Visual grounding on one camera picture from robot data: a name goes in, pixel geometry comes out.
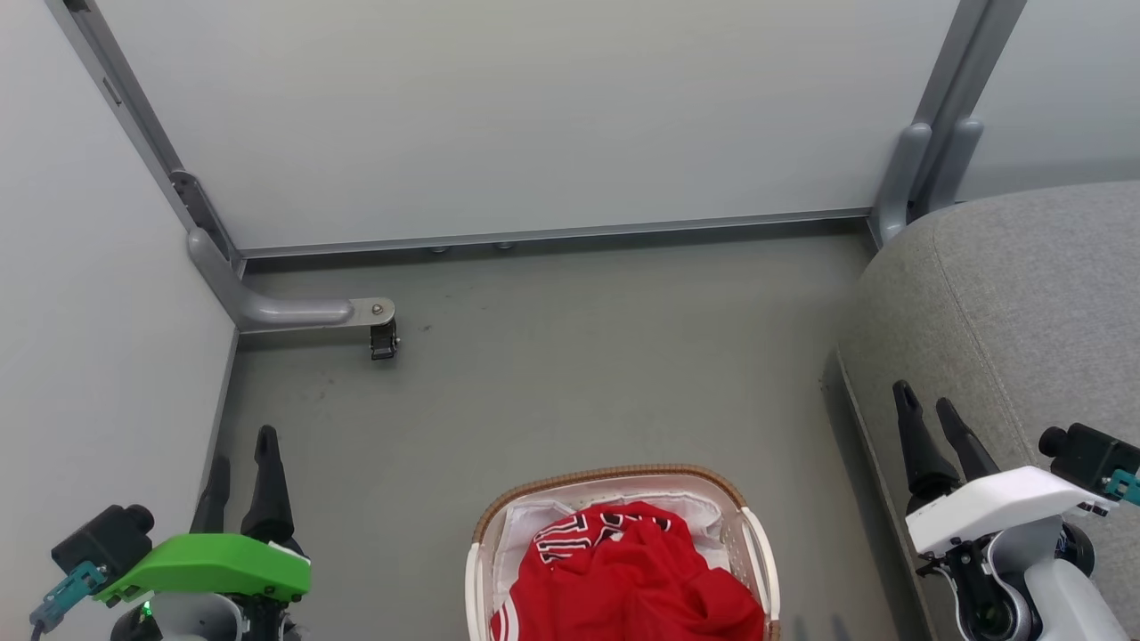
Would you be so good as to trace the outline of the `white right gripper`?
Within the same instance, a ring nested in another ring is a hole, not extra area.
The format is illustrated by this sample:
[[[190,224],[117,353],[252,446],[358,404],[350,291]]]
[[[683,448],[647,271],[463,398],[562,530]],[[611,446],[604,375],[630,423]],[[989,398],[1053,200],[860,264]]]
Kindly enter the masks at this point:
[[[915,390],[899,380],[891,386],[891,396],[907,471],[907,534],[919,555],[946,555],[964,542],[1069,514],[1082,506],[1094,508],[1096,514],[1108,514],[1116,506],[1114,500],[1083,490],[1039,466],[1001,472],[956,406],[943,397],[935,409],[964,474],[966,484],[958,488],[956,468],[933,443]]]

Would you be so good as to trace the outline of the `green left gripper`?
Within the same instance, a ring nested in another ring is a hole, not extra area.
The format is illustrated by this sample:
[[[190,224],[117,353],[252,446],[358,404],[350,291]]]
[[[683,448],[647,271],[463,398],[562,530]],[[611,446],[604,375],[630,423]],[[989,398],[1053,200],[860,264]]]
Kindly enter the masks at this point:
[[[269,597],[280,602],[306,597],[311,589],[310,561],[280,547],[293,539],[296,525],[280,438],[272,425],[260,427],[254,462],[256,479],[241,534],[220,534],[231,496],[231,461],[215,456],[192,519],[192,534],[160,543],[121,579],[93,594],[93,600],[116,605],[166,592]]]

